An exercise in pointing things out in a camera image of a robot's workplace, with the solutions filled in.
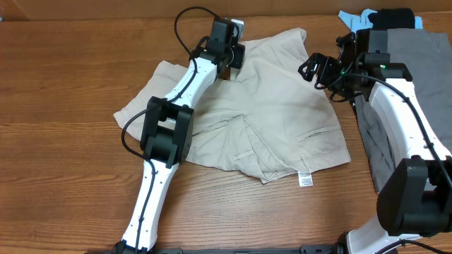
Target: white tag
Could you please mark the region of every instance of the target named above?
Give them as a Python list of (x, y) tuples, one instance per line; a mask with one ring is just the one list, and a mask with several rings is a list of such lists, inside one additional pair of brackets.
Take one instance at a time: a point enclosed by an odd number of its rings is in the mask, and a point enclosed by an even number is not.
[(298, 172), (298, 181), (300, 187), (313, 186), (311, 173)]

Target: brown tabletop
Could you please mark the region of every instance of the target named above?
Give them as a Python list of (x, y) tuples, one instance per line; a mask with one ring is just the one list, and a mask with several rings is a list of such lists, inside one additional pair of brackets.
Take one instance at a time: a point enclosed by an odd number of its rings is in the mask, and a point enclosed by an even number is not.
[[(452, 35), (452, 13), (421, 13), (424, 27)], [(336, 16), (245, 18), (245, 40), (301, 27), (308, 53), (337, 56)], [(142, 161), (121, 145), (113, 113), (162, 60), (188, 64), (173, 19), (0, 23), (0, 253), (83, 253), (121, 239), (133, 212)], [(211, 18), (179, 24), (193, 48)], [(263, 185), (239, 172), (180, 166), (160, 217), (157, 246), (299, 247), (333, 243), (376, 212), (356, 118), (333, 103), (352, 162)], [(138, 142), (128, 138), (138, 149)], [(452, 234), (422, 239), (452, 251)], [(403, 253), (426, 253), (409, 247)]]

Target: wooden table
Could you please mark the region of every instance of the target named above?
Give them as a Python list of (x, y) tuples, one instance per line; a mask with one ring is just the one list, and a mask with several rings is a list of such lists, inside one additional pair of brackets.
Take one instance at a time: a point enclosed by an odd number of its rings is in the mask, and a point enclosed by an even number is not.
[[(426, 29), (452, 35), (451, 13), (421, 16)], [(331, 56), (335, 36), (348, 32), (335, 16), (244, 20), (246, 40), (301, 27), (309, 53)], [(189, 47), (211, 22), (182, 19)], [(0, 23), (0, 253), (83, 253), (121, 239), (143, 165), (122, 147), (113, 113), (160, 61), (188, 64), (172, 26), (165, 18)], [(295, 175), (263, 185), (186, 163), (169, 187), (158, 246), (298, 247), (363, 225), (376, 212), (367, 157), (350, 105), (333, 106), (351, 163), (315, 173), (309, 188)], [(452, 234), (422, 242), (452, 251)]]

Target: blue cloth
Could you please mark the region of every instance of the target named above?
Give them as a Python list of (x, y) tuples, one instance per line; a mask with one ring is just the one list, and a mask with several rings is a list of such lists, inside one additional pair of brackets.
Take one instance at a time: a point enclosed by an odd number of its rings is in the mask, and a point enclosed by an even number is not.
[[(349, 14), (344, 11), (339, 11), (338, 16), (352, 32), (356, 32), (358, 30), (372, 28), (374, 26), (374, 24), (372, 24), (372, 22), (370, 22), (369, 18), (367, 17), (371, 13), (376, 13), (376, 11), (365, 9), (361, 13), (361, 16)], [(421, 17), (415, 17), (415, 28), (424, 29), (422, 27)]]

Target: black cloth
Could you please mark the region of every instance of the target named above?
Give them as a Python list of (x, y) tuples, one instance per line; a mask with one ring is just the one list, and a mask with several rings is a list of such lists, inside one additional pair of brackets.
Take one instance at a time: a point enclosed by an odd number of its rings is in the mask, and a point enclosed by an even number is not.
[(382, 9), (368, 17), (373, 29), (415, 28), (415, 14), (410, 8)]

